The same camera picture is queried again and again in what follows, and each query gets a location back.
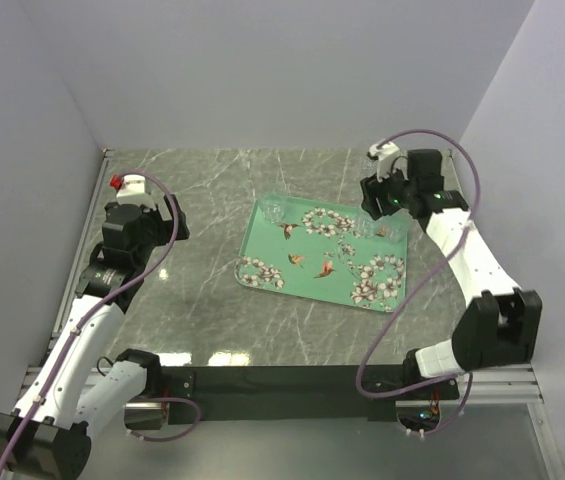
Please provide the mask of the clear glass edge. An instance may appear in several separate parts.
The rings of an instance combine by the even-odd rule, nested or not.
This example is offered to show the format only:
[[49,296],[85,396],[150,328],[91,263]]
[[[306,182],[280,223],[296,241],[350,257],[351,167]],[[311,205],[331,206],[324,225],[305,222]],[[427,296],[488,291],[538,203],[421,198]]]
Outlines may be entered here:
[[403,217],[390,217],[385,223],[385,238],[388,242],[397,244],[407,235],[409,220]]

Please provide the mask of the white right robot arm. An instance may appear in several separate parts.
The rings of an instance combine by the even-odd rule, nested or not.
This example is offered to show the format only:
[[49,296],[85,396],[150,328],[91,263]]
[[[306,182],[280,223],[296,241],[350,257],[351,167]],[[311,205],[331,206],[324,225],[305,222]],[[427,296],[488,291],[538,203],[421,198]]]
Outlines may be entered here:
[[540,296],[505,272],[473,223],[463,195],[446,189],[442,153],[402,151],[389,143],[371,146],[367,156],[375,171],[360,182],[363,209],[374,220],[408,212],[446,257],[466,303],[449,339],[408,353],[405,393],[424,399],[436,389],[437,377],[530,362]]

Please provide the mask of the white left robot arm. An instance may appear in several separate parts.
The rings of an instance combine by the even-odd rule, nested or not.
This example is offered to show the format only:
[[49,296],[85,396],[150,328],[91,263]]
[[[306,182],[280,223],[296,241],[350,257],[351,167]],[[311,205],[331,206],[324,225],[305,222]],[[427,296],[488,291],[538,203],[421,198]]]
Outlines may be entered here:
[[127,349],[91,389],[91,369],[119,327],[145,278],[158,268],[156,248],[168,254],[186,240],[186,215],[175,195],[154,200],[125,195],[105,207],[102,239],[80,274],[67,322],[26,393],[0,412],[0,476],[76,479],[98,434],[127,403],[168,402],[158,355]]

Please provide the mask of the clear glass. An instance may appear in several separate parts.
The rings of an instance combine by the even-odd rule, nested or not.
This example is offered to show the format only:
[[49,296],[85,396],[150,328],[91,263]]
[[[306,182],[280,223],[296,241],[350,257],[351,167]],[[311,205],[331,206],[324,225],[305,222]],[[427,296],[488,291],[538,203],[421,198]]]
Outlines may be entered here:
[[372,238],[377,233],[376,221],[362,212],[356,217],[355,231],[361,238]]
[[284,219],[287,197],[268,193],[259,199],[263,218],[270,223],[279,223]]

